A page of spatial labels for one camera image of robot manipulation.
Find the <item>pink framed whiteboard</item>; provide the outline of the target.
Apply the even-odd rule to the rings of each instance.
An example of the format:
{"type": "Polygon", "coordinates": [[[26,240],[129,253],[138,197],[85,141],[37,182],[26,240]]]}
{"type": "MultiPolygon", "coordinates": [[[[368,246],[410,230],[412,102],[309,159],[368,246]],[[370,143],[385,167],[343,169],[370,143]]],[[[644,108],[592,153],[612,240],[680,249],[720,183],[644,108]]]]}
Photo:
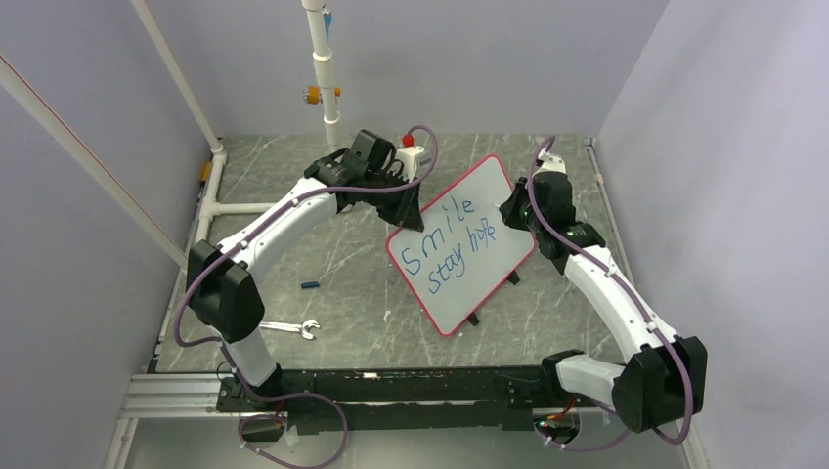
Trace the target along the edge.
{"type": "Polygon", "coordinates": [[[507,227],[499,211],[513,190],[489,154],[421,210],[424,231],[399,229],[385,242],[392,265],[438,333],[454,334],[523,264],[534,237],[507,227]]]}

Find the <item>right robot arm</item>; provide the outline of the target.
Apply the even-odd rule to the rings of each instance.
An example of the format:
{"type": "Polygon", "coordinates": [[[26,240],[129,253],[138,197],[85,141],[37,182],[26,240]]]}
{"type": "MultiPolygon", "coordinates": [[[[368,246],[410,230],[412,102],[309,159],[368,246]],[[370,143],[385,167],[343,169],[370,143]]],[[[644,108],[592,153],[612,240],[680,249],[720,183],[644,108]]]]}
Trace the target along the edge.
{"type": "Polygon", "coordinates": [[[679,434],[704,405],[708,352],[649,307],[619,270],[605,239],[576,217],[573,187],[556,171],[521,177],[500,207],[506,226],[532,234],[541,255],[589,301],[616,341],[623,363],[569,350],[541,364],[539,392],[550,405],[574,395],[608,405],[634,433],[680,421],[679,434]]]}

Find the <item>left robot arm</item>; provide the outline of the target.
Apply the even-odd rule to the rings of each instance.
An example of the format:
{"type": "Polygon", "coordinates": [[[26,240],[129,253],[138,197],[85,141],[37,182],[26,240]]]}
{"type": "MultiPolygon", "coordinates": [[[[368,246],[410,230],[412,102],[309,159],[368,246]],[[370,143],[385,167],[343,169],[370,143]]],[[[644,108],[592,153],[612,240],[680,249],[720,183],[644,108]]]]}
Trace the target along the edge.
{"type": "Polygon", "coordinates": [[[313,161],[292,189],[251,224],[218,244],[206,240],[190,249],[181,307],[190,309],[211,333],[237,377],[242,397],[258,410],[273,407],[283,391],[283,370],[260,331],[265,306],[256,283],[307,233],[344,209],[364,203],[387,224],[422,232],[421,183],[439,155],[415,145],[402,147],[368,130],[351,146],[313,161]]]}

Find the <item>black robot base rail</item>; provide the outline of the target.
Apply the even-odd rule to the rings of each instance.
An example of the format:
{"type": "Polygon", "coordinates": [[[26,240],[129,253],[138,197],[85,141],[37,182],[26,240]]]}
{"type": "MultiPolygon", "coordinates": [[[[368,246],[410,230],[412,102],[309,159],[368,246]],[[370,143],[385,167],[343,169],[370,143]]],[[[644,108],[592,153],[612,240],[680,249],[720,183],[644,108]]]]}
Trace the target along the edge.
{"type": "Polygon", "coordinates": [[[352,431],[498,427],[529,431],[561,413],[565,422],[593,410],[584,397],[555,394],[536,365],[286,370],[284,404],[264,402],[234,377],[220,381],[216,409],[239,416],[279,413],[301,434],[347,426],[352,431]]]}

